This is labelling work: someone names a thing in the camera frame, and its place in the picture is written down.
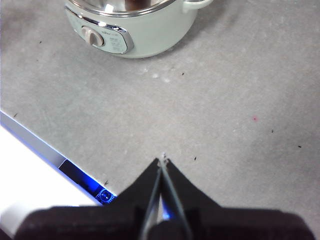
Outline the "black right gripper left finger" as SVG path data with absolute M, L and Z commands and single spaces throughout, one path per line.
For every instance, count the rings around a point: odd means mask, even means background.
M 33 211 L 16 240 L 138 240 L 156 223 L 161 169 L 155 158 L 110 204 Z

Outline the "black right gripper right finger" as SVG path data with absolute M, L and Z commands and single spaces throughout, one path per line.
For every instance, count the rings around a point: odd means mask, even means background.
M 223 207 L 169 160 L 161 162 L 162 204 L 169 221 L 190 240 L 313 240 L 297 214 L 274 209 Z

